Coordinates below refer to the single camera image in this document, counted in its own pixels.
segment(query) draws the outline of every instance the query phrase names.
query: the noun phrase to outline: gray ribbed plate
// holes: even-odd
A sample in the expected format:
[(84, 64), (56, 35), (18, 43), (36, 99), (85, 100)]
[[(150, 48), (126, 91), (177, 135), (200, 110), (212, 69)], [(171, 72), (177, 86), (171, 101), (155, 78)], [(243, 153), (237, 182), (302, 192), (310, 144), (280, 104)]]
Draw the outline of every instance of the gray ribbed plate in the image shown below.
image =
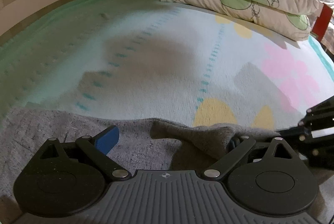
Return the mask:
[(194, 171), (138, 171), (113, 182), (91, 208), (64, 218), (24, 214), (15, 224), (318, 224), (307, 213), (293, 217), (260, 216), (238, 206), (219, 182)]

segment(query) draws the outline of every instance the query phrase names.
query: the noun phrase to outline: red object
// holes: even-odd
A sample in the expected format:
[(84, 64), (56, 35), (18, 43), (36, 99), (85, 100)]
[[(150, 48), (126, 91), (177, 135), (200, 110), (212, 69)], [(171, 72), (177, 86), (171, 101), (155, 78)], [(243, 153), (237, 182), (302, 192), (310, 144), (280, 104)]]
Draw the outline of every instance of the red object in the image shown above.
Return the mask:
[(332, 18), (333, 10), (324, 4), (322, 8), (320, 16), (315, 21), (315, 24), (312, 29), (312, 35), (316, 37), (316, 39), (321, 42), (322, 38), (324, 37), (328, 24)]

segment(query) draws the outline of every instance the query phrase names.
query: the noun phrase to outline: gray fabric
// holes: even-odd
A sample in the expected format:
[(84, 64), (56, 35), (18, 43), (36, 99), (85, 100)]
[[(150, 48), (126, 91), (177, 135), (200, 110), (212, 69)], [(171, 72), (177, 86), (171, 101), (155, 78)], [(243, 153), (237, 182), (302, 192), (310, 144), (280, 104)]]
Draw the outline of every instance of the gray fabric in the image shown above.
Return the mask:
[[(10, 223), (21, 214), (12, 193), (13, 183), (47, 138), (70, 142), (83, 135), (94, 136), (112, 124), (119, 127), (121, 135), (108, 156), (131, 173), (136, 169), (202, 170), (226, 154), (233, 135), (248, 135), (259, 140), (275, 135), (268, 130), (232, 124), (190, 128), (157, 118), (113, 121), (63, 111), (12, 109), (0, 132), (2, 224)], [(318, 172), (318, 179), (327, 181), (328, 173)], [(317, 205), (313, 213), (319, 214), (323, 203)]]

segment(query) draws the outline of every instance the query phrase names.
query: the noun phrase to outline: teal stripe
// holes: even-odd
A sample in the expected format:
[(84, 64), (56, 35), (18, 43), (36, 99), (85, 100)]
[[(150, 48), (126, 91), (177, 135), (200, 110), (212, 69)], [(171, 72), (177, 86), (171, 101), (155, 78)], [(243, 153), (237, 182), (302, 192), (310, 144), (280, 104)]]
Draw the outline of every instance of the teal stripe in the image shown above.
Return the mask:
[(311, 45), (312, 49), (315, 51), (315, 53), (318, 55), (320, 61), (328, 71), (328, 74), (332, 78), (332, 81), (334, 81), (334, 71), (332, 66), (329, 64), (329, 62), (324, 58), (324, 56), (321, 53), (321, 50), (319, 46), (313, 41), (312, 37), (309, 36), (309, 44)]

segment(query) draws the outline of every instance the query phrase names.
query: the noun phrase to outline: bed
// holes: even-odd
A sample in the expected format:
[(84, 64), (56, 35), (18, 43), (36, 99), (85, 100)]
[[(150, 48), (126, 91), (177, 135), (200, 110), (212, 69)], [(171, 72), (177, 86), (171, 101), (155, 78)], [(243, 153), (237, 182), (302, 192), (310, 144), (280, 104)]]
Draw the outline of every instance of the bed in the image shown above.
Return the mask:
[(312, 36), (293, 41), (190, 5), (0, 0), (0, 22), (1, 118), (27, 107), (273, 130), (334, 95), (333, 61)]

